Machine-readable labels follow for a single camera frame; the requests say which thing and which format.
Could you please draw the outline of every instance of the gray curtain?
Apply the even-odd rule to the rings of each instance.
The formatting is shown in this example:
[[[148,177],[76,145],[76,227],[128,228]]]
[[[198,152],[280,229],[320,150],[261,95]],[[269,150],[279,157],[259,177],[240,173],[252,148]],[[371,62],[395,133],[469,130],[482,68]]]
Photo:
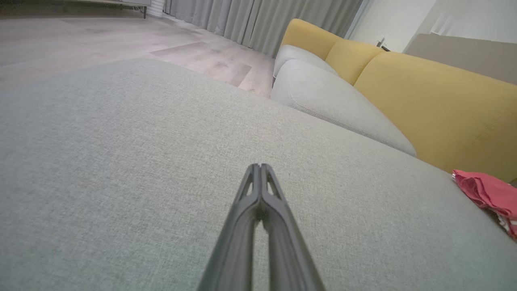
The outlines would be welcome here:
[[[363,0],[166,0],[165,13],[275,56],[289,21],[344,37]]]

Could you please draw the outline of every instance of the sofa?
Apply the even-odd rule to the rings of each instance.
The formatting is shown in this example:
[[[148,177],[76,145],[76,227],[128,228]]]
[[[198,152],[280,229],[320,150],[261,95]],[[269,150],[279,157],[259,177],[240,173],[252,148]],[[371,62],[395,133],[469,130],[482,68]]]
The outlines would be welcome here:
[[[446,172],[517,178],[517,86],[294,19],[271,99]]]
[[[327,290],[517,285],[516,243],[450,172],[172,64],[1,92],[0,130],[1,290],[196,289],[252,163],[273,167]],[[260,225],[254,240],[267,290]]]

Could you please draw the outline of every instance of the red cloth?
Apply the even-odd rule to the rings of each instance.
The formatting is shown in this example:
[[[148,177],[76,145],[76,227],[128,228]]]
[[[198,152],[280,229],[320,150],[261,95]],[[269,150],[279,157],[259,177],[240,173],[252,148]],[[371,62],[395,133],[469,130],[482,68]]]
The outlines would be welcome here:
[[[485,173],[453,170],[456,184],[477,206],[497,213],[501,225],[517,240],[517,188]]]

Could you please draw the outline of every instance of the wooden floor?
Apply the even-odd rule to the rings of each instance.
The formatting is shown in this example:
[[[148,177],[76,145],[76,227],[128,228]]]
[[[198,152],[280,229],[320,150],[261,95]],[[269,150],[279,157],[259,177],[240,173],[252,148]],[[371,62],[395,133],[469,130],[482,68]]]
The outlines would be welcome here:
[[[269,98],[273,59],[176,19],[0,19],[0,90],[78,68],[146,58]]]

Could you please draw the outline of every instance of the yellow cushion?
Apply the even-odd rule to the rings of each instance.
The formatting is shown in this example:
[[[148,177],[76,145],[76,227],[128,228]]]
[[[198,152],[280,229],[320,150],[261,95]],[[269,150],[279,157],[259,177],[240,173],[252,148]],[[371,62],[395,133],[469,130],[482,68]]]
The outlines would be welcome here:
[[[293,19],[287,26],[283,45],[291,45],[310,51],[319,56],[322,60],[327,58],[328,52],[334,44],[343,38],[334,35],[316,25],[301,19]]]
[[[410,140],[419,159],[451,173],[517,177],[517,86],[395,52],[376,56],[355,88]]]
[[[332,47],[325,61],[339,77],[353,85],[364,67],[383,52],[383,49],[364,42],[341,39]]]

